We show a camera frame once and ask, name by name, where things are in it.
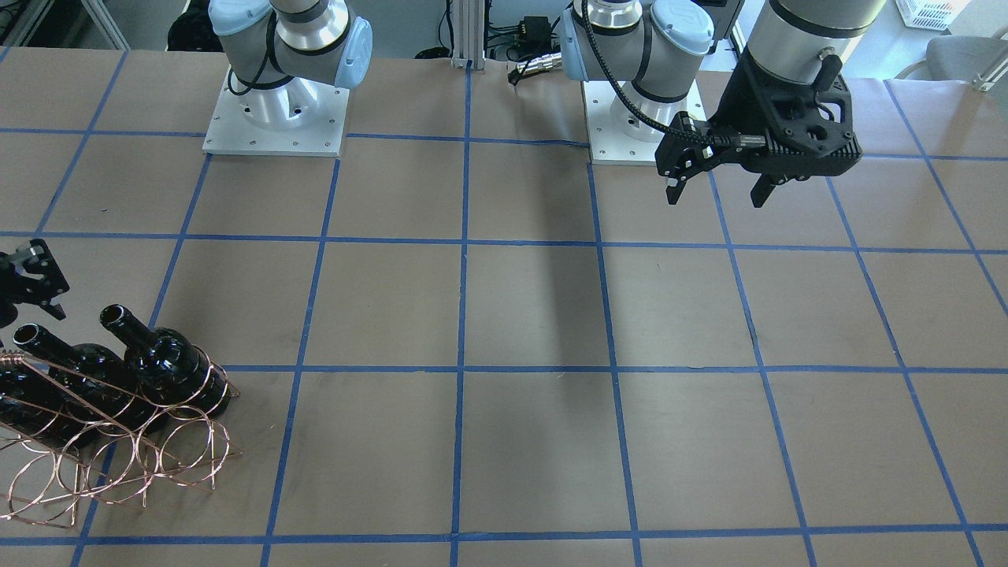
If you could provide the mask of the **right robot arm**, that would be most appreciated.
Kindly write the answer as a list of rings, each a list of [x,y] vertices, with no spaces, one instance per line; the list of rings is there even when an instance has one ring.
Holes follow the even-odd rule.
[[[224,89],[264,132],[306,126],[323,86],[348,92],[367,75],[373,29],[346,1],[212,1],[208,15],[229,60]],[[68,290],[46,240],[25,241],[2,255],[2,325],[21,305],[64,320],[58,298]]]

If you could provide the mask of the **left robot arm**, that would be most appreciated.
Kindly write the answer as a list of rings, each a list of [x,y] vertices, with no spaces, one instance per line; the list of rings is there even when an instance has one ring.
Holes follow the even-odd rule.
[[[860,162],[843,66],[883,8],[881,1],[767,1],[716,111],[702,120],[684,103],[715,22],[692,1],[575,1],[559,18],[571,80],[605,80],[637,139],[658,141],[654,160],[677,204],[687,182],[723,164],[758,177],[763,207],[775,187],[839,176]]]

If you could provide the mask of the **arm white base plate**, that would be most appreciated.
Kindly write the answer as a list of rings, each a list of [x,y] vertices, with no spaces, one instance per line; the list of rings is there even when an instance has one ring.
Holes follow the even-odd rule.
[[[341,155],[343,126],[351,90],[294,78],[272,90],[243,96],[224,77],[202,150],[244,157],[322,157]]]
[[[591,161],[595,165],[655,166],[654,154],[665,134],[648,127],[626,109],[605,80],[590,80],[582,87]],[[669,124],[680,111],[687,111],[694,120],[706,119],[696,82],[684,99],[673,103],[650,100],[630,82],[621,83],[621,87],[631,102],[656,122]]]

